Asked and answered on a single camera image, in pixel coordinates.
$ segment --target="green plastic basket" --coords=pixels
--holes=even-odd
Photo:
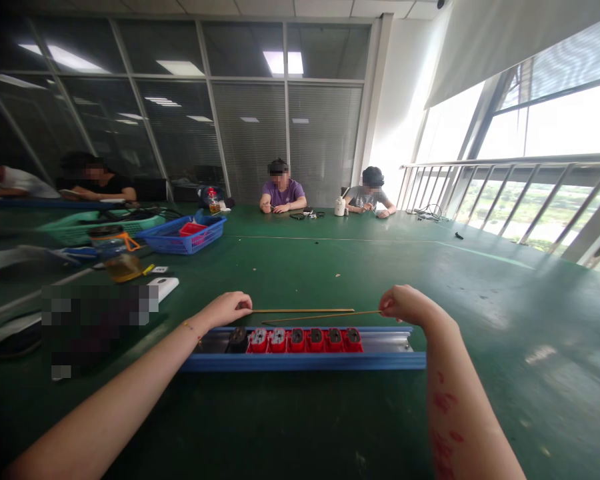
[[[128,213],[127,210],[109,210],[109,212],[114,215],[123,215]],[[77,245],[86,245],[91,243],[87,232],[95,227],[102,227],[105,225],[122,225],[122,228],[124,228],[129,236],[134,237],[136,233],[141,232],[142,230],[157,227],[165,222],[164,217],[156,215],[155,217],[145,220],[120,223],[99,223],[98,225],[78,225],[80,220],[97,220],[99,214],[99,211],[76,213],[55,222],[42,225],[41,227],[38,227],[37,230],[52,236],[66,247],[75,247]]]

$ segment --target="wooden stick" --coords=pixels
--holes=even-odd
[[[314,319],[314,318],[327,318],[327,317],[348,317],[350,315],[365,315],[368,313],[380,313],[380,312],[382,312],[382,310],[373,310],[373,311],[369,311],[369,312],[354,312],[354,313],[336,313],[334,315],[316,315],[315,317],[297,317],[294,319],[266,320],[261,323],[264,323],[266,325],[269,323],[276,323],[279,321],[309,320],[309,319]]]
[[[252,313],[304,313],[304,312],[333,312],[333,311],[355,311],[354,309],[274,309],[274,310],[253,310]]]

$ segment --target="green workbench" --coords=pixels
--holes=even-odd
[[[238,206],[198,254],[143,260],[181,284],[86,377],[52,382],[40,351],[0,363],[0,467],[224,291],[262,309],[365,311],[410,283],[457,320],[527,477],[600,479],[600,273],[462,224],[326,212],[298,221]],[[104,272],[72,282],[111,284]],[[288,325],[395,324],[329,320]],[[426,349],[420,329],[411,344]],[[107,477],[432,478],[425,385],[424,371],[179,373]]]

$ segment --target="white t-shirt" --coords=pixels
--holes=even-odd
[[[35,175],[23,170],[5,167],[5,178],[0,183],[0,189],[8,188],[24,190],[29,192],[30,197],[34,198],[60,198],[60,194],[56,190]]]

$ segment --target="person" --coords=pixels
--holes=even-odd
[[[260,210],[264,213],[283,213],[298,210],[307,206],[307,198],[296,180],[289,177],[287,162],[280,159],[269,164],[271,180],[262,187]]]
[[[137,195],[131,181],[106,166],[101,158],[87,152],[71,152],[62,159],[64,178],[58,187],[67,200],[99,201],[120,199],[134,202]]]
[[[8,466],[5,477],[102,477],[200,339],[252,308],[240,291],[213,300],[60,420]],[[437,478],[524,479],[456,322],[408,285],[390,288],[379,309],[384,317],[420,326],[427,338],[427,416]]]
[[[362,172],[362,185],[350,188],[345,196],[345,203],[349,206],[349,211],[364,213],[367,210],[375,210],[378,202],[380,202],[387,209],[378,212],[378,218],[387,218],[395,213],[395,205],[392,204],[382,190],[384,184],[385,178],[378,167],[366,168]]]
[[[60,194],[35,175],[0,165],[0,197],[54,199]]]

